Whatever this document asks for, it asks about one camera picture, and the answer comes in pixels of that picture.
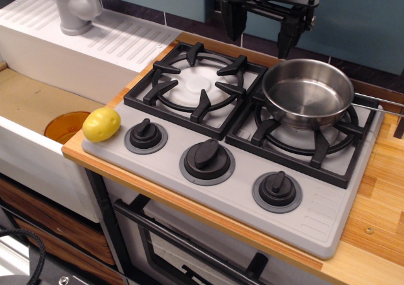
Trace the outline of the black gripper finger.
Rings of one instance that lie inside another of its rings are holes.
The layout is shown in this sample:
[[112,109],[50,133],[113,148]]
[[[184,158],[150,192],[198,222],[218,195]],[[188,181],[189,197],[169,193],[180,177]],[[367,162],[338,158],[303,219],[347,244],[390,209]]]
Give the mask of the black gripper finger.
[[225,31],[233,42],[240,38],[246,29],[247,11],[243,5],[244,0],[220,0]]
[[278,58],[286,58],[304,32],[304,17],[289,15],[281,21],[278,34]]

